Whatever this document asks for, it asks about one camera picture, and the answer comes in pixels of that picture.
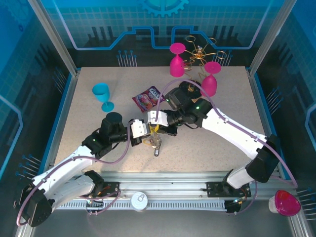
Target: snack bag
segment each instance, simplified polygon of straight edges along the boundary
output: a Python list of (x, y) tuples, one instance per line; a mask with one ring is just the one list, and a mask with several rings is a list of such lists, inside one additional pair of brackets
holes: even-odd
[[(148, 111), (153, 108), (158, 103), (160, 92), (156, 87), (152, 86), (148, 90), (145, 90), (143, 93), (136, 95), (132, 99), (138, 105), (142, 112)], [(160, 102), (165, 101), (164, 97), (161, 97)]]

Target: metal post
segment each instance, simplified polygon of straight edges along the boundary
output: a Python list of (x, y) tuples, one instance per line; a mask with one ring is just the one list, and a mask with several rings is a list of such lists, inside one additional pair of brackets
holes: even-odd
[(45, 7), (41, 3), (41, 1), (37, 0), (28, 0), (29, 4), (31, 5), (33, 11), (35, 12), (36, 16), (38, 17), (40, 23), (44, 27), (48, 37), (54, 44), (58, 54), (60, 55), (61, 59), (65, 63), (68, 71), (71, 73), (72, 76), (77, 74), (77, 68), (75, 63), (73, 62), (64, 42), (60, 38), (54, 24), (52, 23)]
[(282, 5), (280, 11), (278, 12), (275, 20), (273, 21), (265, 39), (263, 40), (256, 56), (254, 57), (249, 70), (250, 75), (253, 76), (260, 64), (262, 63), (263, 59), (265, 58), (266, 54), (268, 53), (272, 43), (274, 42), (275, 38), (277, 37), (277, 34), (283, 24), (285, 23), (287, 17), (292, 11), (293, 6), (295, 5), (297, 0), (285, 0), (284, 4)]

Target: table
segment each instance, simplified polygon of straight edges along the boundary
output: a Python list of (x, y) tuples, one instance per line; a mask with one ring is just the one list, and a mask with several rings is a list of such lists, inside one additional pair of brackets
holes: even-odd
[[(198, 79), (199, 67), (189, 72)], [(215, 77), (218, 89), (212, 97), (222, 112), (251, 130), (263, 133), (256, 103), (248, 81), (245, 67), (223, 67)], [(169, 67), (98, 67), (82, 68), (71, 103), (67, 122), (61, 139), (55, 163), (68, 157), (81, 142), (100, 127), (106, 116), (101, 110), (102, 103), (92, 94), (92, 87), (105, 82), (110, 88), (110, 101), (115, 104), (114, 112), (123, 116), (126, 126), (130, 119), (142, 119), (141, 113), (132, 97), (154, 85), (158, 90), (174, 78)], [(170, 86), (167, 91), (178, 86)], [(170, 109), (167, 102), (161, 109)], [(154, 156), (154, 149), (140, 144), (129, 148), (125, 158), (116, 165), (96, 163), (86, 170), (95, 171), (228, 171), (245, 164), (246, 155), (220, 136), (204, 130), (191, 130), (185, 126), (178, 128), (178, 135), (161, 135), (160, 155)], [(103, 160), (114, 161), (125, 149), (125, 143), (108, 153)]]

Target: beige tabletop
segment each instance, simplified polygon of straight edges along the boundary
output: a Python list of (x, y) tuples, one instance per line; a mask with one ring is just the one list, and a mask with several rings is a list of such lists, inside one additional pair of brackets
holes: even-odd
[[(198, 79), (199, 67), (193, 67), (190, 75)], [(245, 67), (223, 67), (215, 75), (218, 88), (212, 97), (217, 107), (226, 115), (248, 127), (263, 133), (258, 110), (253, 98)], [(109, 85), (114, 112), (123, 116), (127, 126), (130, 119), (143, 119), (132, 97), (152, 85), (158, 90), (174, 78), (169, 67), (106, 67), (82, 68), (71, 103), (66, 126), (58, 150), (56, 163), (68, 157), (81, 142), (100, 127), (106, 116), (102, 103), (92, 94), (92, 87), (105, 82)], [(178, 86), (175, 83), (167, 91)], [(161, 109), (171, 109), (167, 102)], [(154, 149), (140, 144), (129, 148), (125, 158), (116, 165), (94, 164), (86, 170), (95, 171), (228, 171), (248, 161), (246, 155), (220, 136), (203, 128), (191, 130), (178, 128), (178, 135), (161, 135), (160, 155), (154, 156)], [(126, 143), (104, 156), (103, 160), (114, 161), (120, 157)]]

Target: speckled surface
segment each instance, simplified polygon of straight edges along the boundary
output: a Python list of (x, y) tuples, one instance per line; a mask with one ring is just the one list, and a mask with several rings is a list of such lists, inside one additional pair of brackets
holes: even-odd
[[(199, 67), (190, 75), (198, 77)], [(218, 89), (213, 100), (226, 115), (249, 129), (263, 133), (263, 128), (244, 67), (223, 67), (215, 76)], [(82, 68), (70, 107), (56, 163), (68, 157), (95, 129), (106, 116), (102, 103), (92, 94), (92, 87), (99, 82), (109, 85), (114, 112), (123, 116), (126, 126), (130, 119), (142, 119), (132, 97), (154, 85), (158, 90), (174, 78), (169, 67), (107, 67)], [(170, 109), (163, 102), (162, 109)], [(125, 158), (117, 165), (94, 164), (87, 170), (96, 171), (228, 171), (248, 161), (246, 155), (218, 135), (204, 130), (178, 128), (177, 137), (161, 135), (160, 155), (154, 156), (154, 149), (141, 144), (131, 147)], [(108, 153), (102, 159), (114, 161), (125, 149), (124, 144)]]

